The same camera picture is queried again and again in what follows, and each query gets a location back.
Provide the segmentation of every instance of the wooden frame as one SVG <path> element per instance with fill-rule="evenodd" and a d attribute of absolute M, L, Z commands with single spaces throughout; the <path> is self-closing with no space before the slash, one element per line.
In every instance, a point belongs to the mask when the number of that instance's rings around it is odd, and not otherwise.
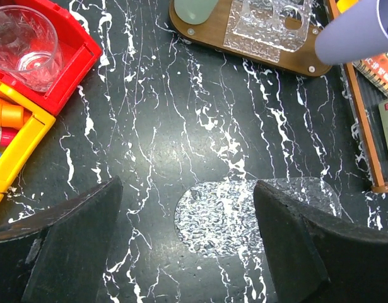
<path fill-rule="evenodd" d="M 331 18 L 335 19 L 340 12 L 337 8 L 335 0 L 327 0 Z M 369 121 L 366 116 L 365 104 L 360 92 L 356 72 L 352 63 L 344 64 L 346 75 L 350 83 L 352 99 L 355 106 L 356 114 L 358 116 L 360 131 L 362 132 L 362 140 L 365 142 L 367 157 L 372 171 L 373 186 L 372 190 L 375 193 L 388 193 L 388 182 L 384 182 L 382 168 L 380 166 L 379 157 L 377 156 L 375 142 L 373 140 L 372 131 L 370 129 Z"/>

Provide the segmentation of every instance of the clear glass cup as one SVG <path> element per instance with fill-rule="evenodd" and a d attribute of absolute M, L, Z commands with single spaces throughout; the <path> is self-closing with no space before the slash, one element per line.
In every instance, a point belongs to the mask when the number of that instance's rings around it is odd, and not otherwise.
<path fill-rule="evenodd" d="M 0 7 L 0 70 L 37 92 L 46 92 L 63 68 L 52 23 L 26 6 Z"/>

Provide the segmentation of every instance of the wooden board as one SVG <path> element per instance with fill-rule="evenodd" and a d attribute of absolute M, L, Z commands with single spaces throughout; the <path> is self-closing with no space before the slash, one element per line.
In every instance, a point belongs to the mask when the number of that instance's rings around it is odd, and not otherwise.
<path fill-rule="evenodd" d="M 330 70 L 331 67 L 323 64 L 315 54 L 314 44 L 317 35 L 313 33 L 313 30 L 316 32 L 318 28 L 312 25 L 309 26 L 309 34 L 303 47 L 296 52 L 281 50 L 280 59 L 277 63 L 267 61 L 257 55 L 250 55 L 225 47 L 223 43 L 225 40 L 231 5 L 232 0 L 219 0 L 208 20 L 199 25 L 191 25 L 183 22 L 177 16 L 174 9 L 174 1 L 171 1 L 169 8 L 170 20 L 181 36 L 194 43 L 235 54 L 240 57 L 246 57 L 253 61 L 293 71 L 305 76 L 321 76 Z M 285 25 L 287 28 L 296 29 L 299 28 L 299 23 L 300 21 L 296 19 L 287 18 Z M 194 34 L 190 35 L 188 30 L 190 30 L 190 32 L 193 30 Z M 313 66 L 315 69 L 313 73 L 309 71 L 310 66 Z"/>

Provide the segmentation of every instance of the brown wooden tray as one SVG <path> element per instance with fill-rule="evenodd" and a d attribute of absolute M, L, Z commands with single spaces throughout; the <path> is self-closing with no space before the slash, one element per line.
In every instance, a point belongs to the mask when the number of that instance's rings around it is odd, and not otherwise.
<path fill-rule="evenodd" d="M 225 47 L 223 43 L 225 40 L 232 2 L 233 0 L 219 0 L 208 20 L 199 25 L 190 25 L 183 22 L 177 16 L 174 9 L 174 0 L 172 0 L 169 7 L 170 21 L 176 31 L 178 31 L 178 33 L 185 39 L 197 44 L 221 50 L 223 52 L 235 54 L 240 57 L 246 57 L 256 62 L 293 71 L 305 76 L 321 76 L 330 70 L 331 66 L 323 64 L 315 54 L 315 39 L 320 30 L 313 25 L 309 26 L 309 34 L 304 46 L 296 52 L 287 52 L 282 50 L 279 62 L 277 63 L 267 61 L 256 55 L 249 55 L 244 52 Z M 299 23 L 299 20 L 287 18 L 285 24 L 287 28 L 296 29 L 299 28 Z M 314 72 L 312 73 L 309 71 L 309 67 L 311 66 L 314 67 Z"/>
<path fill-rule="evenodd" d="M 337 18 L 339 16 L 339 11 L 335 0 L 328 0 L 328 3 L 331 18 Z M 382 167 L 377 154 L 375 142 L 373 140 L 372 130 L 366 115 L 365 103 L 363 101 L 355 69 L 352 63 L 345 64 L 344 68 L 348 77 L 348 82 L 350 84 L 353 103 L 359 121 L 360 130 L 362 132 L 361 140 L 363 140 L 365 143 L 365 151 L 367 153 L 370 170 L 373 177 L 372 190 L 375 193 L 388 193 L 388 181 L 385 182 L 383 177 Z"/>

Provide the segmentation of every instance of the red plastic tray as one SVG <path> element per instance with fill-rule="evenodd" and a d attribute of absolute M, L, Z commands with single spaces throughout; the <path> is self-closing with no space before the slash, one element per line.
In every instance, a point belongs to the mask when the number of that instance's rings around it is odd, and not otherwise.
<path fill-rule="evenodd" d="M 0 80 L 57 116 L 80 81 L 100 58 L 102 50 L 70 12 L 48 0 L 14 0 L 45 15 L 54 25 L 61 46 L 64 69 L 48 92 L 29 89 L 10 74 L 0 71 Z"/>

